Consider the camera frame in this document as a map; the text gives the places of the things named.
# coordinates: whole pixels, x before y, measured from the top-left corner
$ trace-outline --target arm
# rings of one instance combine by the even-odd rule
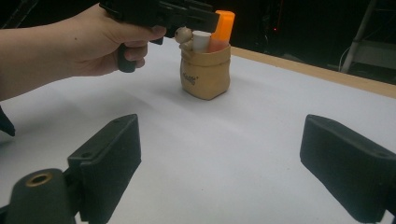
[[[148,42],[162,27],[140,27],[110,18],[98,5],[45,26],[0,30],[0,101],[73,76],[101,76],[117,67],[117,48],[144,65]]]

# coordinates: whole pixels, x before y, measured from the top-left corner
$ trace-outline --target gun grip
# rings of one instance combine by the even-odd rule
[[[136,68],[136,62],[135,61],[131,62],[131,61],[128,61],[128,60],[125,59],[124,53],[125,53],[126,49],[127,48],[126,48],[126,46],[124,44],[121,44],[119,46],[118,55],[117,55],[117,58],[118,58],[117,59],[118,60],[117,64],[118,64],[118,67],[119,67],[121,72],[132,73],[132,72],[134,72],[134,70]]]

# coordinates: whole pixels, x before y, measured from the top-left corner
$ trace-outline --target white table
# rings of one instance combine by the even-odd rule
[[[233,56],[212,101],[184,92],[173,39],[133,74],[74,77],[1,102],[0,206],[33,171],[66,158],[109,121],[136,113],[142,163],[110,223],[356,223],[301,164],[307,114],[396,152],[396,99]],[[386,213],[381,223],[390,223]]]

